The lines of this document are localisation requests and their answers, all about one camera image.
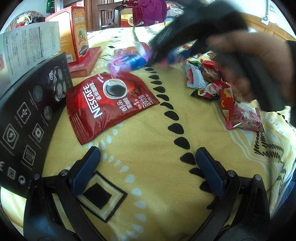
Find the square icon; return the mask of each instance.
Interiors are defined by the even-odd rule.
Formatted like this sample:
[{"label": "square icon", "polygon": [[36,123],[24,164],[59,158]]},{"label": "square icon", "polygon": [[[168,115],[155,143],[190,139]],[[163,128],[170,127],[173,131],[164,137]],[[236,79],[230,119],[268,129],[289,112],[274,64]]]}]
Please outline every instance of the square icon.
[{"label": "square icon", "polygon": [[15,144],[17,143],[17,140],[19,138],[19,134],[16,132],[11,124],[8,124],[2,138],[12,149],[14,149]]},{"label": "square icon", "polygon": [[40,125],[37,123],[33,132],[32,132],[32,135],[35,137],[35,139],[38,141],[38,142],[41,142],[41,139],[43,137],[43,134],[44,134],[44,131],[42,130],[42,128],[40,127]]},{"label": "square icon", "polygon": [[17,115],[20,117],[21,121],[25,124],[29,119],[31,112],[25,102],[22,103],[20,108],[17,110]]},{"label": "square icon", "polygon": [[16,171],[12,169],[11,167],[8,168],[7,176],[10,177],[12,180],[15,179],[15,173]]},{"label": "square icon", "polygon": [[29,145],[27,145],[22,158],[31,166],[33,166],[35,156],[36,152],[31,147],[29,147]]}]

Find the nescafe packet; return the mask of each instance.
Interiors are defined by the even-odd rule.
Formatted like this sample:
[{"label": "nescafe packet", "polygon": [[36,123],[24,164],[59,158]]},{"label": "nescafe packet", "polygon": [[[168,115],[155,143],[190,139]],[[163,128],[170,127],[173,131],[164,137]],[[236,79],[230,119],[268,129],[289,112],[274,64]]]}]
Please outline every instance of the nescafe packet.
[{"label": "nescafe packet", "polygon": [[104,130],[160,102],[137,76],[97,74],[66,93],[71,125],[81,145]]}]

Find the bed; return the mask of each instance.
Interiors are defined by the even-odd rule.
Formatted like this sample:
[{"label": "bed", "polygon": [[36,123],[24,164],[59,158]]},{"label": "bed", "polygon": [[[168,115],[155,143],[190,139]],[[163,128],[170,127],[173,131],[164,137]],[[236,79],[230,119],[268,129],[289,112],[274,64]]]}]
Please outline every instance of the bed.
[{"label": "bed", "polygon": [[[90,47],[102,54],[91,75],[109,72],[115,49],[148,42],[167,22],[150,27],[111,28],[88,33]],[[108,241],[185,241],[210,214],[214,196],[204,185],[194,155],[206,147],[226,170],[239,176],[262,176],[273,216],[293,178],[296,157],[295,129],[289,108],[261,113],[265,133],[227,130],[217,101],[190,97],[182,66],[163,69],[146,65],[133,71],[158,98],[153,106],[104,131],[81,146],[64,109],[47,153],[43,177],[70,169],[91,146],[101,150],[98,165],[79,201],[94,226]],[[73,79],[73,84],[84,78]],[[97,201],[98,195],[104,201]],[[65,226],[71,230],[55,197]],[[25,199],[1,189],[1,203],[22,232]],[[235,210],[229,219],[232,221]]]}]

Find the purple cloth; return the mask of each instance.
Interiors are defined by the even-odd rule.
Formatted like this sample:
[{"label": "purple cloth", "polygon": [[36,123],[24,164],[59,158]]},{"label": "purple cloth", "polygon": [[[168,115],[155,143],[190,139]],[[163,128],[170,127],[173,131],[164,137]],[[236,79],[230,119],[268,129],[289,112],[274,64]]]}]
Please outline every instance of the purple cloth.
[{"label": "purple cloth", "polygon": [[153,25],[155,21],[162,23],[165,20],[167,6],[164,0],[138,0],[138,3],[146,26]]}]

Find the coffee cup image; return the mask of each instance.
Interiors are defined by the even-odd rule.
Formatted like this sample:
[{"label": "coffee cup image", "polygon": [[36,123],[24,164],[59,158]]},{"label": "coffee cup image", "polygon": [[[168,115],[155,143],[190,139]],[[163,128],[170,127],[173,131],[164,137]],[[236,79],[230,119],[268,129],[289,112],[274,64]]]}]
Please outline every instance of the coffee cup image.
[{"label": "coffee cup image", "polygon": [[128,89],[122,80],[111,79],[103,84],[103,92],[109,99],[120,99],[127,95]]}]

